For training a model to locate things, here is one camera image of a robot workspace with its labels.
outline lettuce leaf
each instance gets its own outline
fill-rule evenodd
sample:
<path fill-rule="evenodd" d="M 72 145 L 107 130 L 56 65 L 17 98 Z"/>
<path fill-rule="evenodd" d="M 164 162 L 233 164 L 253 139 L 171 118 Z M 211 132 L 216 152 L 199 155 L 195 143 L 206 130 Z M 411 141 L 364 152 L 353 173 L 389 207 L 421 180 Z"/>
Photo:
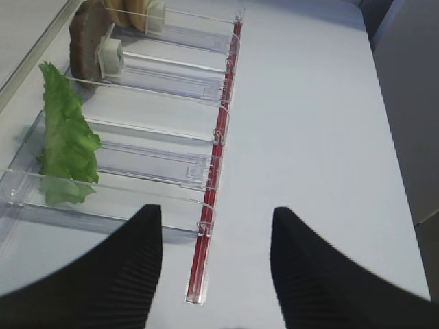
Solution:
<path fill-rule="evenodd" d="M 88 126 L 81 112 L 82 100 L 75 94 L 69 79 L 50 63 L 39 65 L 45 81 L 45 145 L 38 157 L 42 175 L 41 190 L 46 203 L 83 203 L 95 191 L 87 184 L 98 183 L 95 151 L 101 147 L 98 135 Z"/>

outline black ribbed pad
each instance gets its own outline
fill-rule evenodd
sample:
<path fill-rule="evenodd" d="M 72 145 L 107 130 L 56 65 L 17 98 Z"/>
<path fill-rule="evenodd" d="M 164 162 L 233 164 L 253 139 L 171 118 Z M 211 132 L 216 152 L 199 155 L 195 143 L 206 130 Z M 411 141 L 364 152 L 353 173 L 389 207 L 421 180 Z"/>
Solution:
<path fill-rule="evenodd" d="M 274 211 L 270 265 L 288 329 L 439 328 L 437 304 L 366 271 L 288 208 Z"/>
<path fill-rule="evenodd" d="M 144 206 L 83 257 L 0 298 L 0 328 L 144 329 L 162 259 L 160 207 Z"/>

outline red plastic strip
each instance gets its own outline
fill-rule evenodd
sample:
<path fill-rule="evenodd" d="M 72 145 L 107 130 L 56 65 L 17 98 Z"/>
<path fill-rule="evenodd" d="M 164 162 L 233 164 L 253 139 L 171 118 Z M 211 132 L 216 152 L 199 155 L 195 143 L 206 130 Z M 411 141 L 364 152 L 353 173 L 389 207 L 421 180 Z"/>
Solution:
<path fill-rule="evenodd" d="M 227 61 L 227 73 L 226 73 L 226 83 L 224 85 L 222 99 L 225 101 L 222 102 L 222 107 L 219 110 L 218 120 L 217 120 L 217 129 L 216 132 L 220 133 L 222 136 L 225 136 L 227 130 L 227 120 L 228 120 L 228 107 L 229 107 L 229 99 L 232 94 L 232 86 L 231 83 L 235 74 L 235 67 L 237 63 L 237 54 L 239 51 L 239 39 L 241 38 L 241 29 L 242 23 L 236 22 L 233 27 L 233 33 L 235 37 L 233 38 L 232 44 L 230 46 L 230 55 Z M 212 150 L 212 161 L 211 168 L 212 170 L 209 173 L 207 186 L 217 186 L 217 182 L 220 178 L 220 166 L 221 166 L 221 156 L 223 154 L 223 144 L 222 140 L 220 143 L 213 146 Z M 210 205 L 212 208 L 215 207 L 215 200 L 217 196 L 217 191 L 215 189 L 207 188 L 206 193 L 204 194 L 204 203 Z M 205 269 L 207 264 L 207 255 L 209 251 L 209 243 L 210 243 L 210 232 L 209 227 L 213 227 L 213 211 L 209 207 L 203 207 L 201 222 L 206 225 L 200 226 L 200 232 L 197 239 L 197 243 L 195 245 L 195 255 L 193 257 L 191 276 L 189 278 L 189 286 L 187 289 L 186 301 L 194 304 L 199 304 L 202 302 L 202 294 L 203 294 L 203 282 L 205 276 Z"/>

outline white surface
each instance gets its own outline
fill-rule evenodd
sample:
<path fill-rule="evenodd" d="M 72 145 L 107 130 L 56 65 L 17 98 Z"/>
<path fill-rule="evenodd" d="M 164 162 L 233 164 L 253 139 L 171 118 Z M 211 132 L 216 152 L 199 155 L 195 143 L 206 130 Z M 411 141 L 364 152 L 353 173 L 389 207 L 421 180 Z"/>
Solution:
<path fill-rule="evenodd" d="M 0 89 L 67 0 L 0 0 Z"/>
<path fill-rule="evenodd" d="M 361 12 L 335 1 L 327 10 L 328 3 L 249 4 L 207 302 L 184 304 L 169 297 L 176 286 L 162 284 L 149 329 L 284 328 L 269 266 L 276 206 L 291 207 L 374 273 L 429 297 Z M 51 56 L 63 51 L 52 48 Z M 6 141 L 32 118 L 17 109 L 40 99 L 38 74 L 0 115 L 0 163 L 16 148 Z"/>

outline food item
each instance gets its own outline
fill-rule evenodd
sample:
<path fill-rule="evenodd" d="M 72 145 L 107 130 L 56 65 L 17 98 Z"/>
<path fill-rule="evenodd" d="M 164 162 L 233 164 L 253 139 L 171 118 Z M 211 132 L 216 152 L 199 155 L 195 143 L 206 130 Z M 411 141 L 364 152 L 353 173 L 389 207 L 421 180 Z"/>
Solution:
<path fill-rule="evenodd" d="M 142 16 L 146 15 L 146 10 L 148 5 L 150 4 L 150 0 L 125 0 L 125 7 L 129 12 L 135 12 L 137 14 L 130 14 L 131 23 L 134 25 L 136 29 L 141 32 L 146 32 L 146 24 L 147 17 Z"/>
<path fill-rule="evenodd" d="M 85 121 L 82 100 L 73 91 L 70 80 L 52 64 L 44 62 L 39 67 L 45 81 L 46 129 L 45 146 L 38 162 L 42 165 L 40 173 L 47 176 L 41 189 L 48 204 L 82 203 L 94 190 L 74 180 L 98 182 L 95 151 L 101 147 L 101 140 Z"/>
<path fill-rule="evenodd" d="M 126 12 L 117 11 L 117 10 L 126 11 L 124 0 L 104 0 L 104 4 L 105 7 L 107 8 L 107 12 L 110 15 L 112 21 L 115 22 L 117 26 L 123 28 L 131 26 L 131 22 L 130 19 L 128 18 L 128 14 Z"/>
<path fill-rule="evenodd" d="M 101 37 L 105 36 L 112 21 L 101 0 L 86 0 L 77 10 L 70 26 L 70 69 L 77 79 L 98 81 L 102 78 L 96 50 Z M 87 89 L 96 84 L 79 82 Z"/>

